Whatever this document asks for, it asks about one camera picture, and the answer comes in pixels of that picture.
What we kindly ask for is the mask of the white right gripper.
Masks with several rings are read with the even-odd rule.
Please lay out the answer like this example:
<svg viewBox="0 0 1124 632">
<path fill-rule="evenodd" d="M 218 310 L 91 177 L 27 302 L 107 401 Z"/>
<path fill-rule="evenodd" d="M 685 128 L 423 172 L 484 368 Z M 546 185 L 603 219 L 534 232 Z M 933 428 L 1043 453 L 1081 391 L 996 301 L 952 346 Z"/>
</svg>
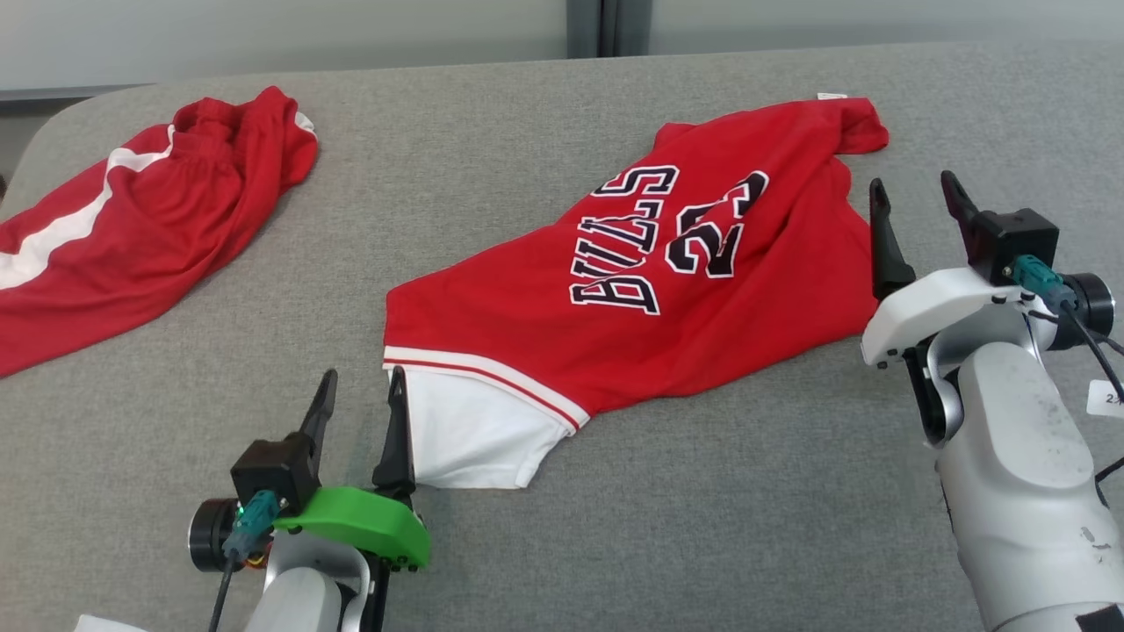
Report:
<svg viewBox="0 0 1124 632">
<path fill-rule="evenodd" d="M 970 196 L 951 169 L 940 172 L 945 207 L 958 224 L 966 256 L 975 256 L 973 219 L 979 215 Z M 903 256 L 890 223 L 891 205 L 883 180 L 868 186 L 872 292 L 880 303 L 861 336 L 867 365 L 891 363 L 890 351 L 903 352 L 921 341 L 966 320 L 987 305 L 1015 312 L 1045 312 L 1042 299 L 1032 298 L 1019 285 L 988 285 L 971 268 L 939 269 L 917 280 Z"/>
</svg>

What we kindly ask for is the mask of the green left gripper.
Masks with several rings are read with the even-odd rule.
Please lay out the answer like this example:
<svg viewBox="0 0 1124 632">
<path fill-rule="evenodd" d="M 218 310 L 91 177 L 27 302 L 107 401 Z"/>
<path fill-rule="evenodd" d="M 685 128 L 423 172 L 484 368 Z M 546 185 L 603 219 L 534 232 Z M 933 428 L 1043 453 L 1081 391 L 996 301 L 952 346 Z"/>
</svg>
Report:
<svg viewBox="0 0 1124 632">
<path fill-rule="evenodd" d="M 335 408 L 338 371 L 326 370 L 306 409 L 300 433 L 309 441 L 309 455 L 321 455 L 325 428 Z M 373 469 L 377 493 L 360 488 L 320 488 L 302 513 L 278 516 L 277 531 L 301 529 L 333 542 L 386 557 L 402 569 L 429 567 L 432 539 L 422 517 L 404 503 L 416 493 L 407 374 L 395 367 L 388 392 L 390 419 L 383 451 Z"/>
</svg>

